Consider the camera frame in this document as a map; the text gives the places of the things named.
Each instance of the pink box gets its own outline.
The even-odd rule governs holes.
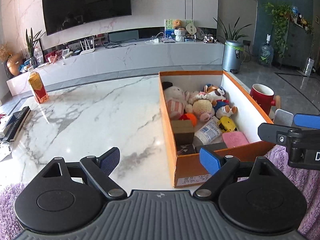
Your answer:
[[[228,148],[243,146],[249,144],[247,138],[242,132],[225,132],[222,134],[223,141]]]

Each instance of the mug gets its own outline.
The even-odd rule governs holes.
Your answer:
[[[250,96],[258,103],[258,105],[263,109],[263,111],[269,115],[271,106],[280,106],[280,97],[276,96],[274,99],[275,93],[273,90],[265,85],[254,84],[250,91]]]

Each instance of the tv remote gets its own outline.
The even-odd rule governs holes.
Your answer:
[[[14,115],[18,114],[16,116],[16,121],[12,124],[11,129],[6,133],[2,141],[13,142],[15,140],[29,113],[30,113],[29,106],[25,106],[24,108],[22,108],[21,111],[14,113]]]

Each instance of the screw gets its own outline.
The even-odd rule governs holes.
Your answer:
[[[209,197],[211,195],[211,191],[208,189],[199,189],[196,191],[196,195],[198,197]]]
[[[109,190],[108,194],[111,197],[121,197],[124,194],[124,191],[120,188],[114,188]]]

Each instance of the orange box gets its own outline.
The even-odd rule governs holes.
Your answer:
[[[200,91],[205,84],[222,86],[228,94],[231,105],[238,107],[238,113],[231,118],[239,131],[243,132],[250,144],[232,149],[216,151],[221,156],[233,155],[241,161],[254,161],[257,156],[265,155],[274,146],[261,141],[258,127],[261,123],[272,123],[267,114],[252,97],[225,71],[170,71],[159,73],[160,112],[164,128],[170,179],[175,188],[199,185],[210,175],[201,165],[199,154],[177,156],[176,144],[171,128],[169,114],[164,99],[162,82],[172,82],[184,91]]]

